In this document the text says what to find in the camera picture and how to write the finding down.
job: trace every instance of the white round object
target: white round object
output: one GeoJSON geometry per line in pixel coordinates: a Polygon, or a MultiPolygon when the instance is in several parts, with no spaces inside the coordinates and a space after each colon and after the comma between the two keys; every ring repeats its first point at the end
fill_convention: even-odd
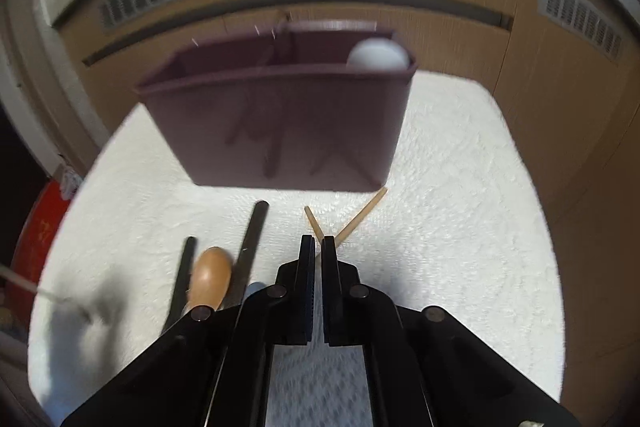
{"type": "Polygon", "coordinates": [[[347,58],[348,66],[366,70],[405,70],[411,60],[406,50],[389,39],[372,38],[358,42],[347,58]]]}

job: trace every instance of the wooden handle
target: wooden handle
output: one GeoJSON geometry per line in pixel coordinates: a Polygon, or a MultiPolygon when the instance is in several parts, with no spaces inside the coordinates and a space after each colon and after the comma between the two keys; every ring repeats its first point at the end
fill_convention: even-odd
{"type": "Polygon", "coordinates": [[[210,306],[217,310],[231,279],[231,260],[219,247],[207,248],[193,265],[187,309],[210,306]]]}
{"type": "Polygon", "coordinates": [[[308,219],[309,223],[311,224],[311,228],[314,229],[314,233],[318,238],[318,243],[322,243],[322,240],[324,239],[324,233],[322,232],[320,225],[318,225],[318,222],[316,221],[316,216],[314,216],[314,213],[311,212],[311,208],[309,208],[308,206],[305,207],[305,214],[306,219],[308,219]]]}
{"type": "Polygon", "coordinates": [[[371,198],[369,203],[367,203],[364,208],[356,214],[356,217],[351,219],[350,222],[347,223],[347,226],[338,232],[338,235],[335,236],[336,248],[351,235],[351,232],[353,232],[362,220],[367,217],[367,214],[369,214],[374,207],[380,203],[380,200],[385,197],[385,194],[386,187],[380,188],[376,195],[371,198]]]}

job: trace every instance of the white table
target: white table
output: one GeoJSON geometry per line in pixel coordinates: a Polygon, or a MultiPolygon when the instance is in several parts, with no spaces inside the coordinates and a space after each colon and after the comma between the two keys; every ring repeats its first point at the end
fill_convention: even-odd
{"type": "MultiPolygon", "coordinates": [[[[399,305],[443,306],[558,399],[564,322],[556,259],[529,175],[489,93],[474,82],[418,72],[386,185],[382,203],[338,249],[340,258],[399,305]]],[[[272,283],[278,266],[296,258],[300,236],[311,233],[305,204],[325,233],[337,233],[369,198],[197,187],[146,109],[136,107],[84,181],[40,283],[102,306],[111,324],[88,327],[36,298],[34,395],[59,424],[158,337],[188,235],[200,250],[237,253],[254,202],[269,201],[252,281],[272,283]]],[[[325,415],[328,425],[366,425],[362,356],[357,348],[324,346],[318,326],[311,347],[276,353],[268,423],[318,425],[325,415]],[[320,388],[321,381],[335,389],[320,388]],[[323,396],[331,406],[318,410],[323,396]]]]}

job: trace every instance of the plastic storage bin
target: plastic storage bin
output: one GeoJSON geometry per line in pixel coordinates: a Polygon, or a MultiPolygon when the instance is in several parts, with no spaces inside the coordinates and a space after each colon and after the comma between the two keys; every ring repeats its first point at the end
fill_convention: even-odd
{"type": "Polygon", "coordinates": [[[386,181],[407,70],[347,66],[372,23],[288,23],[190,47],[136,86],[198,185],[370,191],[386,181]]]}

